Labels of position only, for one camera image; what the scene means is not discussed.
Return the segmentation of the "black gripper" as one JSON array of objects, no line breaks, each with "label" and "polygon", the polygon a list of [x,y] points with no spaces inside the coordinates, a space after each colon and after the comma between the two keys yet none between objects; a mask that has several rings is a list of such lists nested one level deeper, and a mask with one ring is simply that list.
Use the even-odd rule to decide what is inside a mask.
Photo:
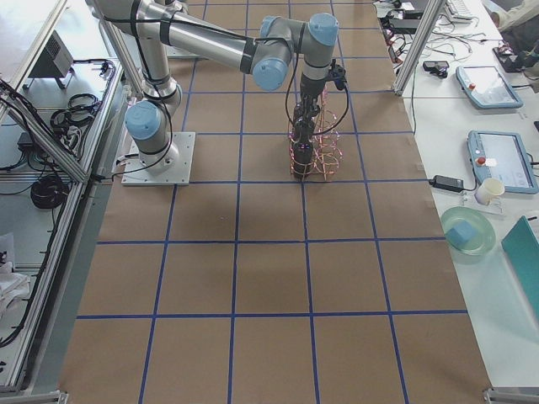
[{"label": "black gripper", "polygon": [[303,63],[300,80],[301,100],[296,103],[294,108],[294,126],[300,123],[315,125],[318,115],[317,97],[323,92],[329,67],[329,64],[312,66],[307,62]]}]

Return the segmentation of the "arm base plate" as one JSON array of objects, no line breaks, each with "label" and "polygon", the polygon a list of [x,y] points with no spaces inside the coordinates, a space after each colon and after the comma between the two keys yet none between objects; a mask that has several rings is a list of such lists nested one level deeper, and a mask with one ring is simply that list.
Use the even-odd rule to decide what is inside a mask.
[{"label": "arm base plate", "polygon": [[121,183],[126,186],[188,185],[194,148],[194,132],[174,132],[167,154],[158,164],[147,168],[144,162],[150,166],[160,155],[142,155],[140,159],[138,147],[131,140],[129,153],[136,156],[126,161]]}]

